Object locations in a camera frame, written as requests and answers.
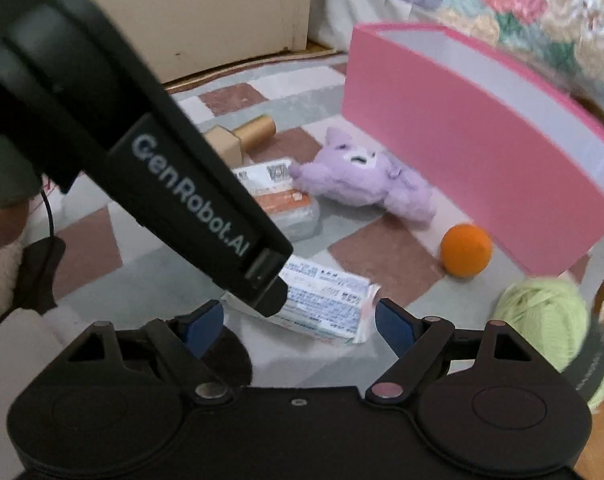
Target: orange label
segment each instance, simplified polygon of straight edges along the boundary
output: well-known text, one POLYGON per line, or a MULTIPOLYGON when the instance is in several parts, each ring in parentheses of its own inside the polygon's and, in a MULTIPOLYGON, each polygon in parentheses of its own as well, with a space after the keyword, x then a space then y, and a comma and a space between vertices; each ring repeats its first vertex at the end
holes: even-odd
POLYGON ((253 197, 269 215, 311 205, 311 197, 296 189, 253 197))

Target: black cable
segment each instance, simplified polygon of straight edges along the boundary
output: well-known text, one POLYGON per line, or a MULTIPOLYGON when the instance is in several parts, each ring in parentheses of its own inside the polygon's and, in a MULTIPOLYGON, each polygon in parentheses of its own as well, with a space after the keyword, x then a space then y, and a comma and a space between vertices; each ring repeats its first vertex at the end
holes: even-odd
POLYGON ((31 297, 31 294, 37 288, 38 284, 42 280, 42 277, 44 276, 44 272, 48 266, 48 261, 50 260, 51 254, 53 253, 53 245, 54 245, 54 239, 55 239, 55 226, 53 225, 53 213, 51 211, 51 205, 50 205, 50 203, 48 203, 47 194, 44 192, 44 190, 40 191, 40 195, 42 196, 42 201, 44 202, 44 207, 47 208, 47 217, 48 217, 47 254, 44 257, 44 261, 42 261, 40 268, 38 269, 38 273, 35 276, 35 279, 31 282, 31 286, 22 295, 22 299, 20 300, 20 303, 16 304, 14 301, 13 305, 9 309, 7 309, 7 311, 5 313, 3 313, 2 316, 0 316, 0 323, 2 323, 9 316, 9 314, 12 313, 16 308, 22 308, 24 306, 24 304, 26 303, 26 301, 31 297))

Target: green leaf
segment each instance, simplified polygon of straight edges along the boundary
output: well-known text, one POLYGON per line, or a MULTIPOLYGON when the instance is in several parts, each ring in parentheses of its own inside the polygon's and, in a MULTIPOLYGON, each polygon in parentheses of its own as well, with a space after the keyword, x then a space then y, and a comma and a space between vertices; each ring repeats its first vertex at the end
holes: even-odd
POLYGON ((575 43, 549 43, 544 49, 544 61, 558 72, 574 75, 578 71, 575 43))
POLYGON ((517 21, 517 18, 512 12, 507 14, 495 14, 495 19, 499 23, 499 39, 503 40, 504 36, 520 33, 524 27, 517 21))

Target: plush toy ear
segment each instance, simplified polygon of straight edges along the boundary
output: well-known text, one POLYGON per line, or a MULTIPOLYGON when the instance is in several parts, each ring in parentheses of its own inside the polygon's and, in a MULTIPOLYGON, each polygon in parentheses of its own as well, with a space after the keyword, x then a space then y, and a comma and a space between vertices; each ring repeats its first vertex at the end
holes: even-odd
POLYGON ((341 144, 351 144, 353 137, 351 137, 344 130, 340 130, 335 126, 330 126, 326 130, 326 145, 327 146, 339 146, 341 144))

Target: orange ball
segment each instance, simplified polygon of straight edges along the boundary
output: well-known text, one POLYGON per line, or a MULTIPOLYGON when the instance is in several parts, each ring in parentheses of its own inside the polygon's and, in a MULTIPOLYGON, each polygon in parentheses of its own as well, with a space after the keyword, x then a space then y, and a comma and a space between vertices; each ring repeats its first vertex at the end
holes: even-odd
POLYGON ((451 227, 439 247, 444 268, 457 278, 472 278, 482 272, 492 252, 493 243, 486 231, 471 224, 451 227))

